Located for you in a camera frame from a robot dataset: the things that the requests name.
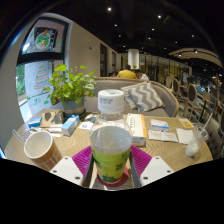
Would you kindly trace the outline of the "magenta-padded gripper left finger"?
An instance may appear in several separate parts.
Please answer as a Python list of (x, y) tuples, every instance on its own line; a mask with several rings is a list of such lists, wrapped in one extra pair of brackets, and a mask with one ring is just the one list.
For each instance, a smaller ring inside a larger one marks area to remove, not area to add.
[(93, 186), (94, 159), (88, 146), (73, 157), (64, 156), (50, 172), (84, 188)]

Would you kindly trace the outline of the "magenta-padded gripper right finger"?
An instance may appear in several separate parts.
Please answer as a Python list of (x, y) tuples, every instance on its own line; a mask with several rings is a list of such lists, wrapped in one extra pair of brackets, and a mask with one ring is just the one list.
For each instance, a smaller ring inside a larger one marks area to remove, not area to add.
[(173, 173), (173, 169), (160, 157), (151, 157), (132, 146), (129, 155), (134, 187), (139, 188)]

